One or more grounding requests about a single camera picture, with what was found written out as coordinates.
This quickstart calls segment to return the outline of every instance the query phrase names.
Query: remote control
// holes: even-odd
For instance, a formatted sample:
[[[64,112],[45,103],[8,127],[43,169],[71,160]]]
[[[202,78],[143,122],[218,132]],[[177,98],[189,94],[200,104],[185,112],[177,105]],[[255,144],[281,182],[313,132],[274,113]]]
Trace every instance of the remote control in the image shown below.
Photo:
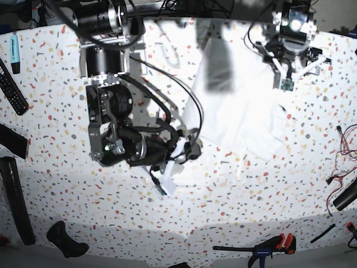
[[[21,94],[5,64],[0,59],[0,88],[15,112],[21,116],[28,110],[28,103]]]

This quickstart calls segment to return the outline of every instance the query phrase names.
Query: speckled white table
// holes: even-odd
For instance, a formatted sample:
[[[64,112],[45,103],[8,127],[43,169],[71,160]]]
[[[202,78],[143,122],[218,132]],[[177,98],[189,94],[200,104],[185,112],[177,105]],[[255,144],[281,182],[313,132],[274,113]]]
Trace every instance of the speckled white table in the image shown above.
[[[247,25],[238,21],[146,20],[144,44],[134,52],[192,85],[209,36],[244,46]],[[9,64],[9,37],[0,36],[0,57]],[[299,251],[346,242],[345,223],[355,221],[357,203],[339,213],[326,210],[326,198],[337,185],[325,179],[334,167],[339,135],[335,128],[355,123],[357,115],[357,40],[319,33],[316,46],[333,65],[320,76],[297,83],[286,106],[286,147],[268,162],[204,142],[198,161],[176,170],[180,185],[175,199],[152,192],[151,179],[126,163],[102,168],[91,161],[84,80],[79,79],[77,37],[67,27],[18,32],[21,73],[14,75],[30,110],[15,114],[0,99],[0,123],[31,139],[28,159],[17,159],[21,184],[36,243],[52,247],[46,232],[59,219],[89,254],[144,260],[153,266],[186,261],[192,267],[245,253],[215,252],[213,245],[254,246],[291,232]],[[178,107],[187,95],[165,76],[132,63]],[[141,123],[156,106],[133,88],[134,111]],[[4,147],[0,156],[12,155]],[[345,185],[354,175],[345,179]],[[0,234],[15,242],[18,234],[0,193]],[[329,225],[337,228],[313,245],[310,240]]]

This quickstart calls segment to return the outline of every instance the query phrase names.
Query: black object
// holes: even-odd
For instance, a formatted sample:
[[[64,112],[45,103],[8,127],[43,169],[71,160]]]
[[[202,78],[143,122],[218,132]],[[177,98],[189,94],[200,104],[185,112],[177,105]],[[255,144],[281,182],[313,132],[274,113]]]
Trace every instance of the black object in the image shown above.
[[[16,13],[18,18],[23,22],[29,22],[32,18],[32,0],[25,0],[18,3],[17,0],[6,1],[0,3],[0,14]]]
[[[190,268],[190,267],[186,262],[183,262],[181,264],[176,264],[176,265],[170,266],[169,268]]]
[[[88,77],[104,74],[117,74],[123,71],[120,65],[120,52],[91,47],[86,50]]]
[[[130,28],[130,34],[131,35],[138,35],[139,34],[139,23],[142,25],[142,29],[143,29],[143,34],[145,34],[146,30],[145,30],[145,25],[144,25],[144,19],[141,17],[140,20],[138,21],[137,18],[133,18],[132,19],[132,25]]]
[[[269,240],[264,241],[255,247],[220,247],[214,246],[213,250],[222,251],[238,251],[238,252],[252,252],[253,256],[250,257],[248,261],[248,268],[251,268],[255,261],[259,259],[260,268],[264,268],[265,259],[267,256],[272,256],[274,252],[284,252],[285,254],[294,254],[296,251],[296,237],[291,233],[286,238],[285,248],[281,247],[284,243],[285,236],[281,234],[280,236],[274,236]]]
[[[89,249],[86,243],[77,243],[66,232],[64,221],[56,222],[49,229],[47,239],[58,247],[66,258],[80,257]]]
[[[5,64],[0,59],[0,87],[15,112],[21,116],[28,110],[28,103],[21,94]]]
[[[13,154],[26,159],[28,140],[2,124],[0,124],[0,133],[0,144]]]
[[[0,158],[0,173],[17,231],[25,245],[33,245],[36,240],[23,199],[16,160],[12,157]]]
[[[346,225],[346,227],[347,227],[348,231],[350,231],[350,232],[352,233],[352,235],[353,235],[353,237],[352,237],[352,238],[350,239],[350,241],[348,242],[348,247],[349,247],[349,248],[352,248],[352,249],[354,249],[354,250],[356,250],[357,247],[351,246],[351,243],[352,243],[353,239],[356,239],[356,240],[357,240],[357,230],[356,230],[355,226],[352,224],[352,222],[349,222],[349,223]]]
[[[323,237],[325,234],[330,232],[335,227],[336,227],[336,224],[331,225],[325,232],[323,232],[322,234],[320,234],[319,236],[317,236],[313,240],[311,240],[310,243],[315,243],[317,240],[319,240],[321,237]]]
[[[39,7],[37,9],[37,13],[38,13],[38,16],[39,16],[39,20],[38,20],[38,25],[40,27],[43,27],[43,26],[47,26],[47,21],[46,21],[46,7],[43,5],[42,7]]]
[[[341,211],[357,198],[357,179],[334,200],[335,207]]]

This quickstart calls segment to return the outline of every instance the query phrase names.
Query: black handle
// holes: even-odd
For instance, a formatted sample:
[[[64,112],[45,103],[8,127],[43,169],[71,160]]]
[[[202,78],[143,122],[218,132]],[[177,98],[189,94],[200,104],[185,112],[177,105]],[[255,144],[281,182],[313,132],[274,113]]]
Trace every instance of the black handle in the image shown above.
[[[357,198],[357,179],[334,200],[335,207],[341,211]]]
[[[13,154],[26,159],[28,140],[2,124],[0,124],[0,144]]]
[[[62,251],[66,258],[80,257],[89,249],[86,243],[77,243],[69,237],[64,221],[56,222],[49,229],[46,237]]]

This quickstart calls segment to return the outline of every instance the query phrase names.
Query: black tool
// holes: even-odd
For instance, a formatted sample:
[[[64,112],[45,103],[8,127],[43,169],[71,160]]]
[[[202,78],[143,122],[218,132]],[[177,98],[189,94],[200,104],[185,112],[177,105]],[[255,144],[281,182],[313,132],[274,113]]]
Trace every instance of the black tool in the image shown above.
[[[0,144],[13,154],[26,159],[28,140],[2,124],[0,124],[0,133]]]
[[[335,207],[341,211],[346,208],[349,204],[351,204],[357,198],[357,179],[348,186],[346,190],[342,194],[340,194],[335,200]]]
[[[170,266],[169,268],[190,268],[190,267],[186,262],[183,262],[181,264],[176,264],[176,265]]]
[[[315,243],[317,240],[319,240],[321,237],[323,237],[325,234],[327,234],[328,232],[330,232],[333,228],[336,227],[336,224],[331,225],[329,228],[326,229],[325,232],[323,232],[322,234],[320,234],[319,236],[315,237],[313,240],[311,240],[310,243]]]
[[[248,268],[251,268],[255,261],[259,259],[260,268],[264,268],[267,256],[272,256],[274,252],[284,252],[285,254],[294,254],[296,251],[296,237],[289,233],[285,241],[285,248],[282,247],[285,236],[274,236],[255,247],[220,247],[214,246],[213,250],[252,252],[253,256],[248,261]]]
[[[66,258],[80,257],[89,249],[86,243],[77,243],[69,237],[64,221],[59,221],[52,225],[46,237],[62,251]]]
[[[349,248],[352,248],[352,249],[354,249],[354,250],[356,250],[357,247],[351,246],[351,243],[352,243],[353,239],[356,239],[356,241],[357,241],[357,230],[356,230],[356,227],[353,225],[352,222],[349,222],[349,223],[346,225],[346,227],[347,227],[348,231],[350,231],[350,232],[352,233],[352,235],[353,235],[353,237],[351,238],[351,240],[348,242],[348,247],[349,247]]]
[[[15,112],[21,116],[28,110],[28,103],[21,94],[11,74],[6,69],[5,64],[0,59],[0,88],[4,92],[6,98],[9,100]]]
[[[0,158],[0,173],[17,231],[25,245],[33,245],[36,240],[23,199],[16,160],[12,157]]]

